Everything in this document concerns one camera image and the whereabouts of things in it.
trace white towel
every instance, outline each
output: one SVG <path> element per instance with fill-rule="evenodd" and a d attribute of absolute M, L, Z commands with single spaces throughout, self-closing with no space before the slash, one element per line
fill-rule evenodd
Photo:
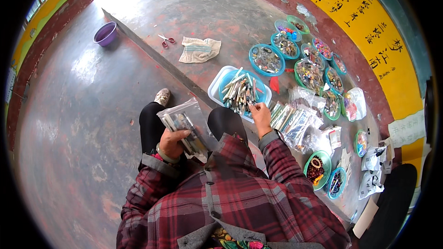
<path fill-rule="evenodd" d="M 195 39 L 183 37 L 182 45 L 185 46 L 179 59 L 182 63 L 203 63 L 214 58 L 220 51 L 221 41 L 213 39 Z"/>

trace yellow wall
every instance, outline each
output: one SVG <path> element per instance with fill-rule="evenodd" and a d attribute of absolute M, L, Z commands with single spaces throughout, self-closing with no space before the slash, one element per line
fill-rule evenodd
<path fill-rule="evenodd" d="M 395 120 L 423 109 L 411 57 L 395 24 L 378 0 L 311 1 L 328 14 L 360 49 L 383 88 Z M 419 139 L 402 147 L 402 160 L 419 164 L 422 152 L 423 139 Z M 416 167 L 420 174 L 421 165 Z"/>
<path fill-rule="evenodd" d="M 20 41 L 17 43 L 17 47 L 15 48 L 14 54 L 11 58 L 11 65 L 18 72 L 22 66 L 23 60 L 28 53 L 29 48 L 32 43 L 40 33 L 43 26 L 47 23 L 47 21 L 52 17 L 52 15 L 66 2 L 67 0 L 46 0 L 40 5 L 40 8 L 34 14 L 28 25 L 26 25 L 26 29 L 20 38 Z M 30 37 L 30 32 L 32 29 L 36 29 L 34 36 Z M 9 104 L 5 103 L 5 119 L 8 117 L 8 107 Z"/>

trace red plaid coat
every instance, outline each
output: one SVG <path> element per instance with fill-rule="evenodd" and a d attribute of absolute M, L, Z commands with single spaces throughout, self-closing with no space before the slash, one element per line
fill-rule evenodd
<path fill-rule="evenodd" d="M 276 132 L 264 136 L 259 148 L 270 179 L 249 148 L 227 134 L 205 169 L 188 160 L 179 172 L 144 154 L 145 166 L 121 212 L 117 248 L 178 248 L 178 239 L 214 221 L 262 233 L 265 242 L 347 248 L 345 229 Z"/>

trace concrete floor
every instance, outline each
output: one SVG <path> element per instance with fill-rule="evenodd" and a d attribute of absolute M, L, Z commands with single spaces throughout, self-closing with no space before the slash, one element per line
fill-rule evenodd
<path fill-rule="evenodd" d="M 93 44 L 94 33 L 107 22 L 100 7 L 143 37 L 157 55 L 151 58 L 121 32 L 109 47 Z M 95 0 L 66 25 L 42 57 L 37 77 L 31 78 L 15 145 L 25 202 L 50 242 L 56 248 L 115 246 L 120 209 L 140 161 L 141 109 L 164 87 L 174 94 L 171 106 L 192 96 L 193 87 L 163 68 L 165 60 L 205 91 L 225 65 L 251 69 L 247 51 L 253 44 L 269 43 L 274 20 L 283 15 L 262 0 Z M 177 43 L 163 49 L 158 33 Z M 179 63 L 182 36 L 222 40 L 220 54 L 202 64 Z M 279 81 L 280 94 L 273 92 L 273 99 L 287 102 L 294 76 L 285 74 Z M 350 78 L 344 82 L 347 88 L 354 86 Z M 207 98 L 199 102 L 207 117 Z M 343 127 L 348 152 L 357 129 L 370 128 L 372 141 L 379 140 L 370 112 L 362 121 L 351 124 L 340 118 L 334 124 Z M 252 151 L 260 155 L 253 146 Z M 299 163 L 304 165 L 306 158 Z M 359 182 L 358 172 L 354 177 Z M 341 209 L 339 201 L 326 203 L 348 218 L 356 208 L 362 210 L 355 205 Z"/>

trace plastic bowl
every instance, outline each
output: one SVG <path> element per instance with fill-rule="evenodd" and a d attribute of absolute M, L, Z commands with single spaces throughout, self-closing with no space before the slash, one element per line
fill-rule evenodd
<path fill-rule="evenodd" d="M 294 40 L 295 42 L 299 42 L 299 41 L 302 40 L 302 33 L 300 32 L 300 30 L 298 30 L 296 26 L 292 25 L 287 20 L 277 19 L 274 22 L 274 26 L 275 26 L 275 29 L 277 30 L 277 33 L 280 32 L 280 30 L 278 30 L 278 27 L 279 26 L 283 26 L 283 27 L 289 28 L 289 29 L 291 29 L 291 30 L 293 30 L 293 31 L 295 31 L 297 33 L 297 38 Z"/>
<path fill-rule="evenodd" d="M 343 97 L 340 98 L 340 110 L 341 110 L 341 115 L 349 120 L 349 118 L 346 115 L 345 99 Z"/>
<path fill-rule="evenodd" d="M 318 50 L 318 48 L 315 46 L 315 42 L 314 42 L 315 39 L 316 39 L 316 38 L 312 38 L 312 46 L 315 47 L 315 49 Z M 329 51 L 331 52 L 331 56 L 330 56 L 330 58 L 327 58 L 327 57 L 324 56 L 322 53 L 320 53 L 320 50 L 318 50 L 318 52 L 323 56 L 323 58 L 325 58 L 326 60 L 330 61 L 330 60 L 332 60 L 332 50 L 331 50 L 331 48 L 330 48 L 326 43 L 324 43 L 324 44 L 329 48 Z"/>
<path fill-rule="evenodd" d="M 358 153 L 358 150 L 357 150 L 357 140 L 358 140 L 358 134 L 359 133 L 361 133 L 361 132 L 364 132 L 363 130 L 358 130 L 357 131 L 357 134 L 355 134 L 355 136 L 354 136 L 354 152 L 356 152 L 357 153 L 357 155 L 361 158 L 361 157 L 363 157 L 365 154 L 366 154 L 366 152 L 368 152 L 368 144 L 366 144 L 366 151 L 364 151 L 364 153 L 362 154 L 362 155 L 360 155 L 359 153 Z"/>
<path fill-rule="evenodd" d="M 338 190 L 338 192 L 335 195 L 331 195 L 331 187 L 332 187 L 332 180 L 334 179 L 334 175 L 336 173 L 340 173 L 341 178 L 343 179 L 341 182 L 341 186 L 340 189 Z M 339 197 L 341 195 L 341 193 L 343 192 L 343 190 L 345 189 L 346 186 L 346 171 L 344 168 L 342 167 L 338 167 L 337 169 L 335 169 L 332 173 L 331 176 L 329 177 L 329 181 L 328 181 L 328 185 L 327 185 L 327 189 L 328 189 L 328 196 L 331 199 L 336 199 L 337 197 Z"/>
<path fill-rule="evenodd" d="M 343 69 L 344 71 L 342 71 L 342 70 L 340 69 L 340 66 L 338 66 L 338 64 L 337 64 L 337 60 L 339 60 L 339 61 L 342 63 L 342 69 Z M 346 66 L 345 66 L 345 63 L 343 62 L 343 60 L 340 58 L 339 55 L 335 54 L 334 52 L 332 53 L 332 67 L 335 68 L 335 70 L 337 71 L 337 73 L 340 74 L 340 75 L 345 75 L 345 74 L 347 73 L 347 71 L 348 71 L 348 70 L 346 69 Z"/>
<path fill-rule="evenodd" d="M 331 174 L 331 158 L 328 155 L 328 153 L 326 153 L 323 150 L 319 150 L 314 152 L 311 157 L 307 160 L 307 163 L 305 164 L 305 168 L 303 170 L 303 173 L 306 176 L 306 172 L 307 172 L 307 167 L 309 166 L 309 163 L 311 162 L 312 158 L 314 156 L 317 156 L 319 159 L 322 160 L 323 162 L 323 169 L 325 170 L 325 173 L 323 174 L 323 177 L 320 179 L 320 181 L 318 182 L 318 185 L 313 186 L 314 191 L 318 191 L 319 189 L 321 189 L 326 182 L 329 180 L 329 175 Z"/>
<path fill-rule="evenodd" d="M 224 95 L 222 93 L 224 86 L 226 86 L 230 81 L 233 80 L 233 78 L 234 78 L 235 74 L 237 73 L 237 71 L 238 71 L 238 69 L 230 71 L 225 76 L 223 76 L 222 81 L 220 82 L 220 86 L 219 86 L 219 98 L 220 98 L 221 102 L 223 102 L 223 97 L 224 97 Z M 258 94 L 257 103 L 264 102 L 265 99 L 266 99 L 266 88 L 264 87 L 264 84 L 260 80 L 260 78 L 258 78 L 257 75 L 255 75 L 254 73 L 252 73 L 250 71 L 247 71 L 247 70 L 244 70 L 244 69 L 240 72 L 240 74 L 238 76 L 240 76 L 242 74 L 247 74 L 247 73 L 249 74 L 251 79 L 255 78 L 255 80 L 256 80 L 256 83 L 255 83 L 256 88 L 258 88 L 259 90 L 263 91 L 263 93 L 261 93 L 260 91 L 257 91 L 257 94 Z"/>
<path fill-rule="evenodd" d="M 340 79 L 341 82 L 341 91 L 338 91 L 329 81 L 329 77 L 328 77 L 328 71 L 331 71 L 332 73 L 335 73 L 335 75 Z M 341 95 L 343 93 L 343 91 L 345 91 L 345 88 L 343 87 L 343 81 L 340 78 L 340 75 L 335 71 L 335 69 L 333 68 L 326 68 L 325 69 L 325 73 L 323 74 L 323 80 L 325 81 L 325 83 L 328 83 L 328 85 L 330 86 L 331 91 L 335 92 L 335 94 L 337 95 Z"/>
<path fill-rule="evenodd" d="M 94 43 L 107 46 L 117 36 L 117 23 L 111 21 L 103 25 L 94 36 Z"/>
<path fill-rule="evenodd" d="M 322 91 L 322 97 L 323 97 L 323 95 L 327 94 L 327 92 L 328 92 L 328 91 Z M 325 114 L 325 116 L 326 116 L 328 119 L 332 120 L 332 121 L 335 121 L 335 120 L 337 120 L 337 119 L 340 117 L 341 104 L 342 104 L 342 102 L 341 102 L 341 100 L 340 100 L 340 97 L 337 96 L 337 98 L 338 98 L 338 108 L 337 108 L 337 113 L 335 114 L 335 116 L 333 116 L 333 117 L 329 116 L 329 114 L 326 113 L 326 108 L 324 108 L 324 110 L 323 110 L 323 113 Z"/>
<path fill-rule="evenodd" d="M 299 30 L 297 27 L 297 30 L 300 31 L 300 33 L 302 34 L 309 34 L 311 31 L 309 31 L 309 27 L 306 25 L 306 23 L 304 21 L 302 21 L 300 18 L 293 16 L 293 15 L 289 15 L 286 17 L 287 21 L 289 23 L 293 22 L 294 24 L 298 23 L 303 25 L 303 30 Z"/>
<path fill-rule="evenodd" d="M 298 67 L 298 65 L 299 65 L 301 62 L 309 62 L 309 61 L 304 60 L 304 59 L 300 59 L 300 60 L 298 60 L 298 61 L 294 64 L 294 74 L 295 74 L 295 78 L 296 78 L 297 83 L 298 83 L 300 86 L 302 86 L 303 88 L 308 89 L 308 90 L 315 91 L 315 92 L 317 93 L 316 90 L 313 90 L 313 89 L 307 87 L 307 86 L 305 85 L 305 83 L 303 83 L 302 79 L 300 78 L 300 76 L 299 76 L 299 74 L 298 74 L 298 72 L 297 72 L 297 67 Z M 323 87 L 324 85 L 325 85 L 324 82 L 321 82 L 320 85 L 319 85 L 319 86 L 320 86 L 319 89 L 321 89 L 321 87 Z"/>
<path fill-rule="evenodd" d="M 271 45 L 272 45 L 272 47 L 274 47 L 275 49 L 277 49 L 278 51 L 280 51 L 280 49 L 279 49 L 279 47 L 278 46 L 276 46 L 275 45 L 275 43 L 274 43 L 274 38 L 275 38 L 275 36 L 277 36 L 277 34 L 278 33 L 275 33 L 275 34 L 273 34 L 272 36 L 271 36 Z M 294 57 L 291 57 L 291 56 L 289 56 L 289 55 L 286 55 L 286 54 L 284 54 L 284 53 L 282 53 L 281 51 L 280 51 L 280 53 L 283 55 L 283 58 L 284 59 L 296 59 L 296 58 L 298 58 L 299 56 L 300 56 L 300 49 L 299 49 L 299 46 L 294 42 L 294 46 L 296 47 L 296 55 L 294 56 Z"/>
<path fill-rule="evenodd" d="M 279 56 L 279 58 L 280 58 L 281 69 L 280 69 L 278 72 L 276 72 L 276 73 L 269 73 L 269 72 L 265 72 L 265 71 L 259 69 L 258 66 L 254 63 L 254 59 L 252 58 L 252 49 L 253 49 L 254 47 L 267 47 L 267 48 L 269 48 L 270 50 L 272 50 L 272 52 L 274 52 L 275 54 L 277 54 L 277 55 Z M 251 47 L 251 49 L 249 50 L 249 61 L 251 62 L 252 68 L 253 68 L 254 70 L 256 70 L 259 74 L 263 75 L 263 76 L 270 76 L 270 77 L 273 77 L 273 76 L 279 76 L 279 75 L 282 75 L 283 72 L 284 72 L 284 69 L 285 69 L 285 67 L 286 67 L 286 65 L 285 65 L 285 61 L 284 61 L 284 56 L 283 56 L 283 54 L 280 52 L 280 50 L 275 49 L 274 47 L 272 47 L 272 46 L 270 46 L 270 45 L 268 45 L 268 44 L 256 44 L 256 45 L 254 45 L 253 47 Z"/>
<path fill-rule="evenodd" d="M 302 56 L 304 56 L 304 58 L 308 58 L 308 56 L 304 53 L 305 49 L 310 50 L 311 52 L 317 52 L 320 56 L 320 58 L 318 58 L 318 62 L 316 64 L 318 64 L 318 66 L 320 67 L 320 70 L 325 69 L 325 61 L 323 59 L 323 55 L 320 54 L 317 50 L 317 48 L 315 48 L 315 46 L 310 45 L 310 44 L 302 44 L 302 46 L 300 47 L 300 51 Z"/>

